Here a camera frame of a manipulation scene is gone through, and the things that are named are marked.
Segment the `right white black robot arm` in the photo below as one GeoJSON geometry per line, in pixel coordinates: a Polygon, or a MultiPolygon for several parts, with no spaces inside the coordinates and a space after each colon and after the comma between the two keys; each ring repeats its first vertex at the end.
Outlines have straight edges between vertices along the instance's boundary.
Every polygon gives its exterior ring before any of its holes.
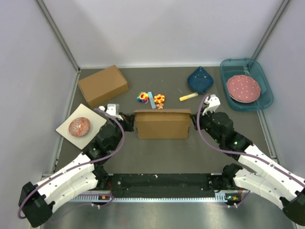
{"type": "Polygon", "coordinates": [[[217,151],[238,164],[225,166],[222,182],[226,188],[240,187],[277,205],[295,224],[305,224],[305,180],[284,169],[265,155],[251,140],[234,130],[224,112],[192,114],[195,130],[204,130],[217,144],[217,151]]]}

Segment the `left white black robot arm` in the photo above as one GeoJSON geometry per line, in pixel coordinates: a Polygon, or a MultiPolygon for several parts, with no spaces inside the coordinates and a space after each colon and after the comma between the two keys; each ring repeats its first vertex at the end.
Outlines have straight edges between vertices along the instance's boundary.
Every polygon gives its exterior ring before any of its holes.
{"type": "Polygon", "coordinates": [[[125,133],[134,131],[135,114],[106,115],[107,121],[79,155],[58,172],[21,188],[19,219],[36,228],[47,222],[63,204],[90,189],[103,189],[108,174],[103,164],[123,146],[125,133]]]}

